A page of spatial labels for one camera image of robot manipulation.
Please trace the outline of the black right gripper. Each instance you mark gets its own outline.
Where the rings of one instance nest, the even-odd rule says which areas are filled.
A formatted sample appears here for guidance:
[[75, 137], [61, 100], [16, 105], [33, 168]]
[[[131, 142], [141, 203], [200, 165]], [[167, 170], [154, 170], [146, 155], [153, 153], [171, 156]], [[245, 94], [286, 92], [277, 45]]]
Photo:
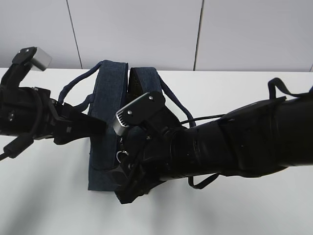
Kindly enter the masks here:
[[158, 132], [135, 127], [119, 137], [119, 165], [114, 170], [118, 187], [114, 192], [121, 204], [148, 194], [167, 181], [167, 173], [174, 172], [170, 144], [175, 132], [175, 127], [163, 127]]

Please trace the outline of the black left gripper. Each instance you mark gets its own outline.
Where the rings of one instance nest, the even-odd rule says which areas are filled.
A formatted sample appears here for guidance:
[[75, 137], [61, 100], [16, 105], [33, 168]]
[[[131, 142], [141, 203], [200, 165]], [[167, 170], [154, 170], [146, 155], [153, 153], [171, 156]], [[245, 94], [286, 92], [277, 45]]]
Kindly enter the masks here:
[[29, 132], [29, 140], [54, 139], [55, 144], [67, 144], [71, 141], [101, 136], [105, 134], [107, 124], [78, 112], [71, 105], [50, 98], [50, 91], [31, 88], [35, 101], [36, 115]]

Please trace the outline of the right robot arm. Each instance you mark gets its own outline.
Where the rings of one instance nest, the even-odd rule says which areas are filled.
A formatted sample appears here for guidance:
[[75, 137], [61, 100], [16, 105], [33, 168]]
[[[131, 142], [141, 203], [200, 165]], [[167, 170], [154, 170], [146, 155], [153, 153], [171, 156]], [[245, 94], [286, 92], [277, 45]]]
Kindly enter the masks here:
[[313, 163], [313, 93], [258, 101], [195, 127], [184, 127], [159, 92], [146, 93], [116, 115], [115, 132], [145, 132], [140, 143], [125, 141], [114, 174], [115, 194], [133, 202], [172, 179], [187, 178], [202, 189], [218, 176], [258, 178]]

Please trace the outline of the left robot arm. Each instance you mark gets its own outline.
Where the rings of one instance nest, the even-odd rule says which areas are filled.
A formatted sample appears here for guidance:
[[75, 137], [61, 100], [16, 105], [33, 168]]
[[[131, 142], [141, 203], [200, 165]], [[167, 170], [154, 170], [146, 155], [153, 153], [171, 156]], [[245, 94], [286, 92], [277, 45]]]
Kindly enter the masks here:
[[81, 138], [101, 136], [106, 132], [105, 121], [83, 114], [67, 103], [62, 105], [50, 98], [47, 89], [20, 87], [12, 90], [1, 87], [1, 135], [19, 136], [31, 132], [38, 117], [38, 101], [42, 104], [42, 115], [33, 134], [35, 140], [53, 139], [55, 144], [63, 145]]

